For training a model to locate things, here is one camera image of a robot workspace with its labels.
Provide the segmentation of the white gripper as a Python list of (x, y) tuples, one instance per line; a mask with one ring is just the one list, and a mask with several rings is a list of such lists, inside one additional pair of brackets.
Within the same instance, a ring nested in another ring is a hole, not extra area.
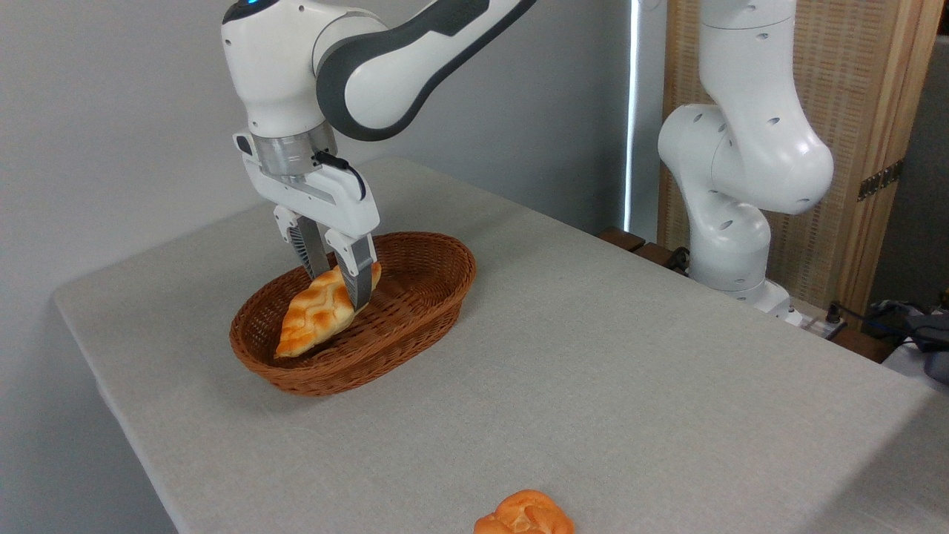
[(330, 270), (317, 223), (332, 228), (325, 231), (325, 241), (333, 249), (354, 310), (362, 310), (371, 299), (377, 261), (370, 233), (380, 224), (368, 183), (352, 171), (330, 165), (319, 165), (305, 175), (271, 175), (264, 172), (250, 132), (237, 132), (233, 138), (255, 190), (278, 204), (274, 217), (281, 236), (294, 247), (312, 280)]

